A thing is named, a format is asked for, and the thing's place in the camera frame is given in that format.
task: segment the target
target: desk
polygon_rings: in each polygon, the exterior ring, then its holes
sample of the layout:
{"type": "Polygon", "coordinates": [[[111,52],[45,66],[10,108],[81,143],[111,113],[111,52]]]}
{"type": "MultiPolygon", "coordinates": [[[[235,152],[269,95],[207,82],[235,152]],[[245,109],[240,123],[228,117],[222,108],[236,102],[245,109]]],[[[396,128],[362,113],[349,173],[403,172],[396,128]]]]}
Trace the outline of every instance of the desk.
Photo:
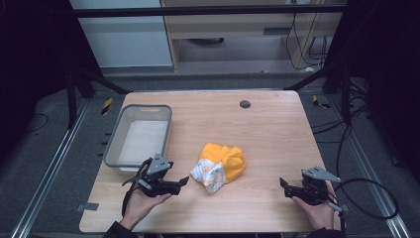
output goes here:
{"type": "MultiPolygon", "coordinates": [[[[303,211],[284,197],[278,178],[301,186],[301,169],[323,167],[311,128],[294,91],[175,91],[127,95],[128,104],[167,104],[172,129],[166,158],[174,165],[166,180],[188,176],[207,142],[243,149],[247,169],[209,195],[191,179],[178,196],[157,206],[137,232],[295,232],[309,231],[303,211]],[[242,100],[251,107],[240,107],[242,100]]],[[[121,217],[128,177],[101,165],[85,210],[83,232],[105,232],[121,217]]]]}
{"type": "MultiPolygon", "coordinates": [[[[163,7],[202,6],[258,6],[285,5],[286,0],[160,0],[163,7]]],[[[344,4],[347,0],[308,0],[308,4],[344,4]]],[[[181,40],[243,37],[284,37],[284,44],[290,53],[290,60],[297,67],[305,66],[302,56],[306,55],[313,37],[334,36],[342,13],[300,13],[296,14],[245,14],[217,16],[168,16],[164,17],[166,32],[175,70],[178,66],[181,40]],[[280,35],[265,35],[264,29],[279,28],[292,32],[280,35]]]]}

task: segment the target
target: crumpled cloth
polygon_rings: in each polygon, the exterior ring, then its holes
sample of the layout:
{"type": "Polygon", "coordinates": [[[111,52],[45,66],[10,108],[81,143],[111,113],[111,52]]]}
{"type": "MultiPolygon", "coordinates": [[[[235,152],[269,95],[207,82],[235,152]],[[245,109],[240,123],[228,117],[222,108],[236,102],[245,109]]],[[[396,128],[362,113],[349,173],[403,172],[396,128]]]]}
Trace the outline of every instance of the crumpled cloth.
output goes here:
{"type": "Polygon", "coordinates": [[[240,148],[207,143],[190,174],[213,194],[224,184],[237,178],[246,167],[240,148]]]}

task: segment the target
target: white cabinet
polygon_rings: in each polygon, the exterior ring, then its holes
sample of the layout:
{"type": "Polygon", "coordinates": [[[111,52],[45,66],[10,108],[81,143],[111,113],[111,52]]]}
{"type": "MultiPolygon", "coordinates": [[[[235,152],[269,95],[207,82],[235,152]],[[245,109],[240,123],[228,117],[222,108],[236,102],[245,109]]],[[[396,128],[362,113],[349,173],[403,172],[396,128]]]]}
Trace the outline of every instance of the white cabinet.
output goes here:
{"type": "MultiPolygon", "coordinates": [[[[160,7],[158,0],[70,0],[73,9],[160,7]]],[[[104,74],[136,73],[144,67],[172,68],[163,17],[80,18],[104,74]]]]}

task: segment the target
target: human hand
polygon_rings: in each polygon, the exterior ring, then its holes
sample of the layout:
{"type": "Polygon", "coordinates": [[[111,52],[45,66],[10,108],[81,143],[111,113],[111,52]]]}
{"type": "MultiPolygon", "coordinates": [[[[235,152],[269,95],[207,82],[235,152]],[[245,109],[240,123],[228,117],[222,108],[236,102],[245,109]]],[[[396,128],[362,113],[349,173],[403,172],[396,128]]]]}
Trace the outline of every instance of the human hand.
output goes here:
{"type": "MultiPolygon", "coordinates": [[[[329,185],[328,191],[331,194],[333,193],[329,185]]],[[[297,196],[293,196],[291,199],[305,211],[309,222],[315,230],[324,227],[327,230],[334,229],[334,209],[328,204],[329,201],[324,201],[319,205],[309,205],[297,196]]]]}
{"type": "Polygon", "coordinates": [[[134,190],[127,203],[126,213],[120,221],[120,224],[129,230],[133,230],[133,228],[143,220],[155,206],[164,203],[171,197],[171,194],[169,193],[157,197],[149,197],[145,195],[139,187],[140,185],[136,181],[134,190]]]}

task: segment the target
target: table surface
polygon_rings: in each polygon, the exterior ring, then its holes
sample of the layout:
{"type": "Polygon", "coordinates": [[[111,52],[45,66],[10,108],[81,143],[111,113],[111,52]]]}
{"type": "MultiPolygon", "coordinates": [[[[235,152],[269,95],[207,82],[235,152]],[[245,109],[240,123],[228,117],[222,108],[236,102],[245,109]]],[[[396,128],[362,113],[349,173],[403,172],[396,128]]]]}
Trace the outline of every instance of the table surface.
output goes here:
{"type": "MultiPolygon", "coordinates": [[[[298,94],[294,91],[136,92],[128,104],[166,104],[172,109],[166,158],[174,165],[165,180],[189,175],[203,146],[213,142],[241,148],[247,169],[210,195],[191,178],[179,195],[155,207],[137,232],[302,232],[310,231],[304,212],[284,197],[279,177],[301,186],[302,169],[324,168],[298,94]],[[240,106],[242,100],[251,107],[240,106]]],[[[129,176],[102,164],[85,210],[82,232],[105,232],[120,221],[129,176]]]]}

